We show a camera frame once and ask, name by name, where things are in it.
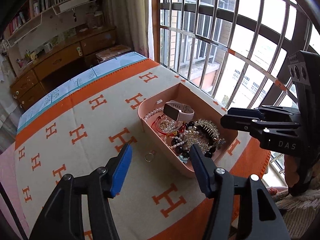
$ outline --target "blue gripper pad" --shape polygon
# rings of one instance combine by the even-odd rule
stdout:
[[[214,176],[214,170],[217,168],[216,165],[213,160],[204,156],[200,147],[196,144],[190,148],[190,161],[201,192],[204,193],[206,197],[210,197],[212,193],[210,177]]]
[[[115,197],[116,194],[120,192],[125,176],[127,175],[127,171],[132,159],[132,147],[130,144],[124,145],[118,156],[121,156],[121,154],[122,157],[112,175],[112,186],[110,189],[110,194],[112,197]]]

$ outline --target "curtain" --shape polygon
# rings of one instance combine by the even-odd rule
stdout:
[[[149,24],[151,0],[106,0],[104,15],[110,25],[117,27],[119,43],[131,47],[145,57],[153,57],[149,53],[149,39],[152,36]]]
[[[0,55],[0,154],[15,142],[19,119],[23,110],[10,93],[15,74]]]

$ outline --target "pearl bracelet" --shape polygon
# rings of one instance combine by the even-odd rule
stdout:
[[[163,107],[156,108],[155,110],[151,111],[150,113],[147,113],[147,115],[144,117],[143,120],[147,121],[150,116],[152,116],[153,114],[155,114],[157,112],[161,112],[161,111],[163,111]]]

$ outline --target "desk drawer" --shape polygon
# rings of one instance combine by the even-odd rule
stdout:
[[[84,55],[89,55],[98,50],[108,48],[116,44],[116,30],[99,33],[95,36],[80,41]]]
[[[20,99],[19,102],[22,107],[27,110],[38,102],[46,95],[44,89],[40,83],[36,84],[33,88],[27,91]]]
[[[45,59],[39,65],[35,66],[34,70],[38,79],[43,80],[52,72],[55,72],[57,69],[80,58],[81,56],[82,51],[80,43],[77,42]]]
[[[23,96],[31,87],[37,84],[39,81],[33,70],[29,70],[10,88],[13,96],[18,99]]]

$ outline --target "pink fabric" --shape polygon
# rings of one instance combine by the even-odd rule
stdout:
[[[15,143],[13,143],[4,153],[0,155],[0,181],[13,205],[13,208],[15,209],[18,215],[18,218],[22,224],[24,231],[26,232],[27,236],[29,236],[30,235],[29,226],[24,217],[22,206],[20,203],[19,195],[18,195],[16,172],[15,172],[15,165],[14,165],[14,147],[15,147]],[[1,195],[0,195],[0,210],[3,213],[4,217],[7,219],[7,221],[9,222],[12,229],[21,238],[18,228]]]

